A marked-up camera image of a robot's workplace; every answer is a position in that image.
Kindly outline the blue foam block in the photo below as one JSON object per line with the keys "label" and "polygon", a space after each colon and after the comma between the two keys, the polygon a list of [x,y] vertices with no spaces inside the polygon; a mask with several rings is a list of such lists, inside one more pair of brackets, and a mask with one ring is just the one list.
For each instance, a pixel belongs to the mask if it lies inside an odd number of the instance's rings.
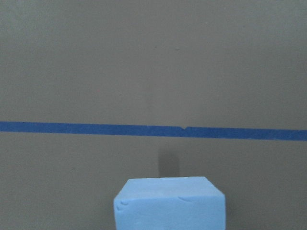
{"label": "blue foam block", "polygon": [[129,179],[114,199],[118,230],[224,230],[225,195],[205,177]]}

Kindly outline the brown paper table mat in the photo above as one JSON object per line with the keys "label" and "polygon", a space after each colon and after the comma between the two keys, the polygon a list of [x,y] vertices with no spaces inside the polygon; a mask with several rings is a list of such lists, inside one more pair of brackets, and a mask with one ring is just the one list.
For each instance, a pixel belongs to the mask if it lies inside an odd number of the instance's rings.
{"label": "brown paper table mat", "polygon": [[[304,0],[3,0],[2,121],[307,127]],[[1,132],[3,230],[113,230],[129,178],[208,178],[229,230],[307,227],[304,141]]]}

